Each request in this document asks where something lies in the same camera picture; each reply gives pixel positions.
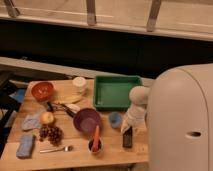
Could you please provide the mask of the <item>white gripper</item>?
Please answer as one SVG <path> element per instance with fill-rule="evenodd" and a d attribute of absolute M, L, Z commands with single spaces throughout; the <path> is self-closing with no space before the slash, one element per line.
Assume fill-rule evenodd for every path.
<path fill-rule="evenodd" d="M 139 126 L 145 120 L 145 115 L 146 108 L 144 106 L 131 104 L 124 115 L 124 119 L 121 124 L 121 133 L 124 134 L 131 126 Z"/>

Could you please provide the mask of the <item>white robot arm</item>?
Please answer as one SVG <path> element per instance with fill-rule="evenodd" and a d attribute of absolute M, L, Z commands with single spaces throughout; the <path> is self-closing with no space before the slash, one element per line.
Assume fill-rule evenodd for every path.
<path fill-rule="evenodd" d="M 169 69 L 129 99 L 121 130 L 147 126 L 149 171 L 213 171 L 213 63 Z"/>

